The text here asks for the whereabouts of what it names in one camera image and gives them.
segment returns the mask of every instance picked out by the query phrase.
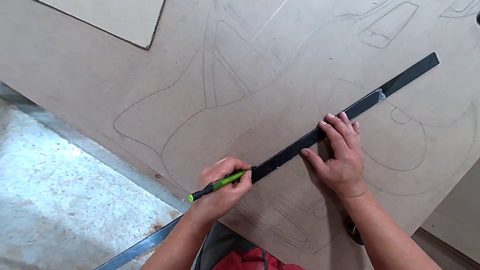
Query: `mdf board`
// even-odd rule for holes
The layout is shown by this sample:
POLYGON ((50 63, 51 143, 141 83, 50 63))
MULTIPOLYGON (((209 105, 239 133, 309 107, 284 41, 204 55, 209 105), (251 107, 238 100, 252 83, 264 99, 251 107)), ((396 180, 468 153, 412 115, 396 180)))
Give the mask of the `mdf board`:
MULTIPOLYGON (((204 167, 258 165, 433 51, 440 65, 356 119, 369 188, 413 233, 480 156, 478 0, 170 0, 149 51, 1 3, 2 81, 183 198, 204 167)), ((295 157, 221 221, 285 263, 361 269, 345 214, 295 157)))
POLYGON ((39 0, 116 37, 148 49, 164 0, 39 0))
POLYGON ((422 224, 422 228, 480 263, 480 161, 422 224))

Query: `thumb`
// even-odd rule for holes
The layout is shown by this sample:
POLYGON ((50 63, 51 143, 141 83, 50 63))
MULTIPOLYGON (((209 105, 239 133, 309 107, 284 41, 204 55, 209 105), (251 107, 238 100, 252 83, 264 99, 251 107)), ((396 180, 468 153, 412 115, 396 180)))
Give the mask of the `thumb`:
POLYGON ((240 182, 235 186, 235 192, 243 196, 252 189, 252 171, 246 171, 240 178, 240 182))
POLYGON ((317 153, 315 153, 313 150, 304 148, 300 151, 302 156, 304 156, 308 161, 312 164, 312 166, 315 168, 318 174, 320 175, 325 175, 326 171, 328 170, 327 165, 325 162, 320 158, 317 153))

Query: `red shirt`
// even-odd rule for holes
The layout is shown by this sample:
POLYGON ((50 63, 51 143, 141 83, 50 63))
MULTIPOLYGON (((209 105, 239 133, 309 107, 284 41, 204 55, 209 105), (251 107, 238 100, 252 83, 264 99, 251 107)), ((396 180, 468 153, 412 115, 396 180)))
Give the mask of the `red shirt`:
POLYGON ((243 254, 234 251, 223 258, 213 270, 305 270, 294 264, 284 264, 261 248, 252 249, 243 254))

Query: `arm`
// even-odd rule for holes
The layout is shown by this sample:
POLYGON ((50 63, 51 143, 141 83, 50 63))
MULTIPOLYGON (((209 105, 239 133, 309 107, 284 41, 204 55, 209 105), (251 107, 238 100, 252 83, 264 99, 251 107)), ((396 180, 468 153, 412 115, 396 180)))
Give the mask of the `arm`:
POLYGON ((320 128, 330 139, 335 158, 324 162, 315 152, 303 149, 323 181, 340 197, 357 226, 368 257, 376 270, 439 270, 430 257, 392 220, 368 191, 363 180, 358 123, 350 124, 342 112, 329 114, 320 128))
MULTIPOLYGON (((204 169, 199 186, 222 178, 234 170, 249 170, 246 162, 226 158, 204 169)), ((196 200, 160 244, 141 270, 189 270, 215 221, 227 214, 252 188, 252 172, 246 172, 234 186, 228 184, 196 200)))

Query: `wrist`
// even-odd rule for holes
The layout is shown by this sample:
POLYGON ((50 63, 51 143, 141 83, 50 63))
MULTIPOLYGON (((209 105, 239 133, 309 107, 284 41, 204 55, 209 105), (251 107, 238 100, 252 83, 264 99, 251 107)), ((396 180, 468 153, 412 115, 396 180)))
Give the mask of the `wrist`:
POLYGON ((359 180, 357 183, 344 187, 337 192, 340 199, 356 198, 364 195, 369 190, 365 185, 365 181, 359 180))
POLYGON ((206 212, 199 205, 200 202, 193 203, 190 208, 185 213, 185 216, 189 219, 191 223, 195 226, 200 227, 211 227, 215 223, 216 219, 210 217, 209 213, 206 212))
POLYGON ((361 194, 358 194, 357 196, 339 196, 340 200, 342 203, 349 204, 349 203, 359 203, 362 200, 365 200, 366 198, 369 198, 370 196, 373 196, 370 190, 366 190, 361 194))

